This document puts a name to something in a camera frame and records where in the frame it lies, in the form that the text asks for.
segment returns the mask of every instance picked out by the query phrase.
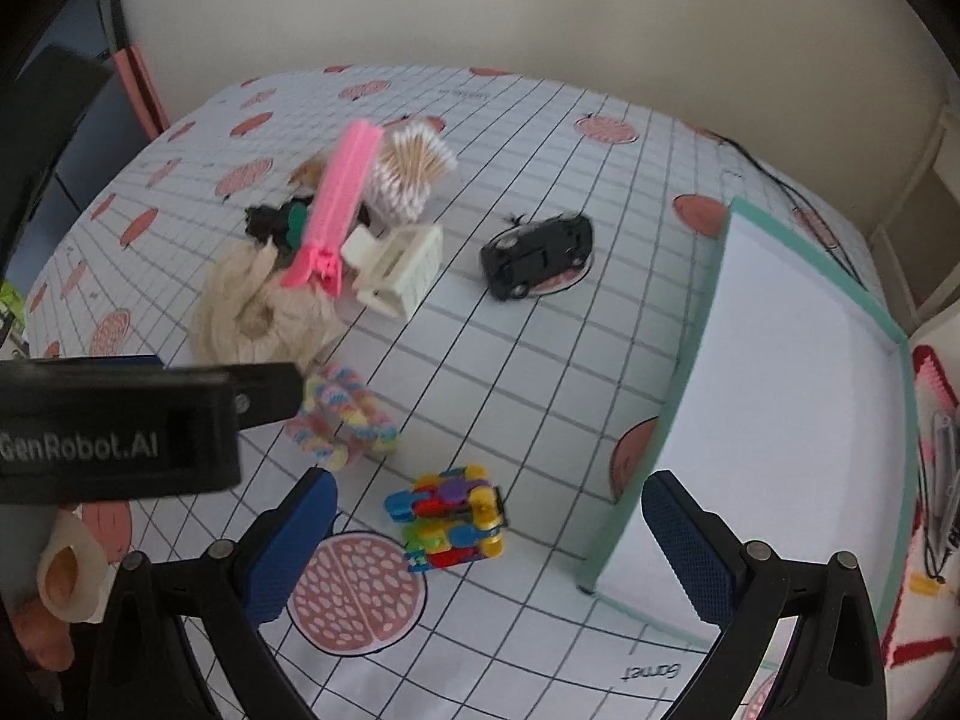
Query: cream yarn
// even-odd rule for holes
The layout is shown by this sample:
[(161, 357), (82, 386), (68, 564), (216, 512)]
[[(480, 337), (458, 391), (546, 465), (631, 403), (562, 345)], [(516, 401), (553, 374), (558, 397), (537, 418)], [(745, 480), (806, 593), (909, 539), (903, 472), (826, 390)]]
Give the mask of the cream yarn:
[(344, 332), (333, 301), (312, 285), (280, 287), (277, 248), (240, 241), (210, 271), (193, 314), (190, 343), (198, 362), (295, 362), (306, 371)]

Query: black toy car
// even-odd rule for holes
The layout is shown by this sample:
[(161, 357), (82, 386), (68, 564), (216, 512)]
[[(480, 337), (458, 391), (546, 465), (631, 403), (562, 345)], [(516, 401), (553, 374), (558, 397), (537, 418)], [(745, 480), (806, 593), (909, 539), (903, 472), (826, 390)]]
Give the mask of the black toy car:
[(592, 250), (592, 222), (570, 211), (497, 236), (480, 250), (480, 266), (497, 300), (519, 300), (547, 279), (582, 269)]

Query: green object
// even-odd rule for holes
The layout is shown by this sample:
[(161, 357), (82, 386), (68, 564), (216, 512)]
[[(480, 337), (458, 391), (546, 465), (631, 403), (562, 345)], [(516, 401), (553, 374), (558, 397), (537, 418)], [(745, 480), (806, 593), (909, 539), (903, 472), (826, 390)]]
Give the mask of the green object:
[[(685, 348), (680, 353), (677, 370), (670, 382), (667, 391), (664, 410), (659, 415), (659, 421), (656, 423), (656, 429), (651, 436), (650, 443), (647, 445), (640, 464), (637, 466), (629, 485), (627, 485), (623, 496), (620, 498), (616, 507), (613, 508), (611, 516), (608, 518), (603, 529), (600, 531), (597, 540), (592, 546), (592, 550), (584, 560), (579, 574), (578, 586), (591, 594), (595, 592), (597, 580), (603, 572), (607, 561), (611, 557), (613, 548), (620, 541), (621, 536), (627, 528), (632, 514), (640, 505), (640, 492), (643, 488), (643, 482), (653, 473), (656, 463), (659, 459), (659, 453), (664, 448), (664, 442), (670, 433), (670, 428), (674, 418), (680, 408), (680, 399), (686, 389), (686, 384), (690, 374), (693, 372), (694, 362), (697, 359), (697, 352), (700, 349), (700, 342), (704, 335), (704, 329), (709, 317), (710, 305), (712, 304), (716, 293), (717, 281), (720, 276), (720, 264), (722, 261), (723, 242), (726, 241), (727, 229), (730, 226), (730, 220), (735, 215), (747, 218), (753, 224), (780, 241), (789, 250), (796, 252), (803, 260), (817, 269), (826, 279), (829, 279), (834, 286), (837, 286), (843, 293), (846, 293), (853, 303), (860, 307), (870, 319), (872, 319), (880, 332), (899, 348), (899, 362), (901, 363), (902, 386), (904, 387), (904, 404), (906, 406), (906, 430), (904, 442), (904, 455), (907, 458), (904, 463), (904, 494), (901, 499), (893, 503), (899, 510), (899, 527), (894, 543), (894, 557), (891, 560), (891, 570), (882, 589), (878, 589), (880, 600), (875, 603), (874, 615), (877, 620), (877, 629), (881, 634), (887, 629), (892, 617), (894, 604), (896, 603), (896, 594), (901, 586), (902, 572), (896, 567), (903, 566), (906, 563), (907, 550), (911, 536), (910, 522), (913, 517), (914, 503), (917, 495), (917, 476), (916, 476), (916, 452), (918, 442), (917, 425), (917, 407), (916, 393), (914, 391), (913, 365), (910, 358), (909, 342), (904, 330), (899, 327), (894, 319), (887, 313), (886, 309), (877, 300), (853, 279), (846, 274), (829, 256), (827, 256), (817, 245), (800, 237), (793, 230), (785, 227), (776, 221), (771, 215), (752, 205), (750, 201), (738, 197), (731, 203), (730, 213), (724, 225), (724, 231), (721, 235), (721, 245), (717, 250), (717, 258), (713, 263), (712, 276), (706, 285), (704, 300), (701, 303), (697, 317), (692, 327), (692, 333), (689, 340), (685, 343)], [(627, 615), (639, 617), (644, 622), (652, 622), (653, 625), (661, 630), (665, 630), (669, 635), (678, 637), (681, 640), (690, 641), (703, 647), (709, 648), (710, 642), (698, 640), (696, 637), (688, 635), (687, 632), (670, 630), (656, 621), (642, 618), (635, 610), (627, 605), (617, 603), (613, 599), (603, 598), (604, 603), (617, 608)], [(776, 668), (776, 664), (765, 664), (764, 667)]]
[(290, 206), (290, 214), (287, 215), (287, 242), (293, 251), (297, 251), (301, 247), (301, 242), (304, 240), (304, 228), (309, 215), (310, 209), (303, 203), (295, 202)]
[(8, 281), (0, 284), (0, 303), (7, 306), (10, 313), (13, 314), (13, 318), (16, 320), (18, 329), (22, 331), (26, 326), (26, 317), (23, 311), (23, 295)]

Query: black cable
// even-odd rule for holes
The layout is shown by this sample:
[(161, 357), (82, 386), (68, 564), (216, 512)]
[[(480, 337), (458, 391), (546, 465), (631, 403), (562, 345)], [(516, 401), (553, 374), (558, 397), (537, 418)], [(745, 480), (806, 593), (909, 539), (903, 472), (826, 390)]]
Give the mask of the black cable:
[(923, 571), (928, 578), (937, 581), (937, 584), (947, 584), (943, 574), (951, 552), (949, 549), (944, 550), (944, 557), (940, 560), (938, 566), (937, 555), (930, 541), (930, 487), (926, 478), (926, 464), (923, 461), (919, 441), (917, 442), (917, 458), (919, 463), (917, 466), (917, 481), (920, 490), (920, 516), (923, 517)]
[(70, 194), (70, 190), (66, 188), (66, 184), (64, 184), (64, 180), (61, 177), (59, 177), (59, 172), (56, 172), (55, 170), (54, 170), (54, 180), (56, 181), (56, 183), (59, 184), (61, 191), (63, 191), (64, 194), (66, 195), (66, 199), (69, 201), (70, 205), (72, 205), (77, 210), (77, 214), (82, 214), (83, 208), (80, 208), (80, 205), (77, 203), (77, 201), (73, 199), (73, 194)]
[[(856, 281), (856, 283), (861, 285), (863, 289), (867, 289), (863, 283), (863, 279), (860, 278), (860, 274), (857, 272), (856, 266), (853, 264), (853, 260), (851, 260), (846, 248), (844, 248), (843, 242), (840, 240), (840, 236), (833, 232), (830, 225), (827, 224), (827, 220), (823, 218), (816, 206), (813, 205), (813, 203), (806, 197), (805, 194), (781, 178), (776, 177), (776, 175), (773, 175), (769, 170), (766, 169), (766, 167), (763, 167), (760, 164), (760, 161), (758, 161), (757, 158), (750, 153), (750, 151), (747, 151), (747, 149), (744, 148), (744, 146), (741, 146), (741, 144), (737, 141), (734, 141), (733, 139), (727, 138), (723, 135), (718, 135), (716, 132), (710, 133), (713, 137), (717, 138), (717, 141), (720, 143), (726, 143), (727, 146), (732, 146), (735, 148), (739, 152), (740, 156), (746, 159), (755, 170), (757, 170), (761, 175), (766, 176), (769, 180), (773, 181), (773, 183), (776, 184), (776, 186), (784, 193), (784, 196), (786, 197), (787, 202), (790, 203), (792, 210), (800, 210), (800, 206), (797, 204), (797, 201), (795, 201), (794, 197), (798, 199), (806, 209), (810, 210), (817, 218), (817, 221), (824, 225), (824, 229), (826, 229), (827, 232), (832, 235), (833, 240), (836, 241), (836, 247), (832, 247), (823, 239), (814, 225), (809, 224), (808, 229), (813, 234), (813, 237), (817, 239), (818, 244), (823, 247), (824, 251), (827, 252), (830, 258), (832, 258), (832, 260), (838, 266), (840, 266), (840, 268), (843, 269), (843, 271), (845, 271), (846, 274), (853, 279), (853, 281)], [(843, 254), (843, 260), (836, 255), (834, 248), (838, 248), (838, 250), (840, 250), (840, 252)]]

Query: white wall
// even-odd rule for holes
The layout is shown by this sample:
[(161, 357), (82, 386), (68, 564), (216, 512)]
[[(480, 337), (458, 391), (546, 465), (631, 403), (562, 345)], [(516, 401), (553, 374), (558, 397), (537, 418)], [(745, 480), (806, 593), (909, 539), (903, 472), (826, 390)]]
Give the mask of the white wall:
[(342, 63), (504, 67), (716, 129), (869, 229), (943, 99), (902, 0), (123, 0), (171, 118), (237, 79)]

